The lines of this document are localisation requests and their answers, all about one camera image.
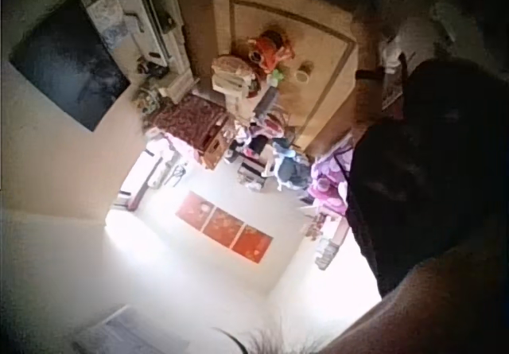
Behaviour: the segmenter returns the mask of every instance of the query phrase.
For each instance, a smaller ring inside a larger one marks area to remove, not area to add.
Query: wall
[[[2,328],[23,352],[71,353],[70,337],[129,304],[190,341],[189,354],[237,354],[212,327],[247,341],[268,329],[265,300],[191,255],[168,249],[127,212],[104,226],[5,215]]]
[[[192,166],[176,188],[166,186],[148,192],[137,215],[174,249],[192,252],[201,261],[267,294],[297,250],[307,219],[297,210],[303,204],[296,193],[288,189],[279,192],[275,178],[267,181],[263,193],[254,193],[239,184],[238,165],[222,161],[214,171]],[[262,261],[255,264],[237,255],[177,218],[175,212],[188,191],[272,236]]]
[[[104,220],[145,145],[141,121],[119,97],[90,132],[9,63],[10,50],[59,0],[2,0],[2,189],[4,205],[31,213]],[[121,68],[132,57],[121,54]]]
[[[288,349],[329,342],[380,300],[375,276],[351,231],[326,270],[314,264],[317,244],[302,242],[270,293]]]

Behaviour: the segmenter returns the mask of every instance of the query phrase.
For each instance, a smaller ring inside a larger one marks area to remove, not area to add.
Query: sunlight
[[[165,251],[163,242],[135,215],[110,210],[106,218],[110,241],[129,259],[151,263]]]

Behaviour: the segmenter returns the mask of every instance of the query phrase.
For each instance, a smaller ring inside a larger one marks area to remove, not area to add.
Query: wall-mounted tv
[[[92,131],[129,86],[80,0],[65,0],[49,13],[17,45],[10,62]]]

